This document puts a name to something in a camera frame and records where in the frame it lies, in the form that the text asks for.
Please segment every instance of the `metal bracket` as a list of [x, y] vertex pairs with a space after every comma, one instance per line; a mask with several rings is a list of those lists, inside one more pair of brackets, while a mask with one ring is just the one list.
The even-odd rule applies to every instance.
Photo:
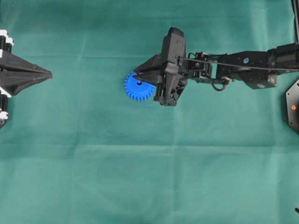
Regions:
[[286, 92], [289, 126], [299, 134], [299, 80]]

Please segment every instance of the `green fabric surface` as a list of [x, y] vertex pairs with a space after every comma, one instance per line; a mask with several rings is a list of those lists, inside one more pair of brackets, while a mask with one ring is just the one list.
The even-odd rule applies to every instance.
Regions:
[[53, 73], [10, 101], [0, 224], [298, 223], [298, 73], [260, 91], [189, 81], [176, 107], [123, 89], [171, 26], [187, 52], [295, 42], [290, 1], [2, 0], [0, 16], [13, 53]]

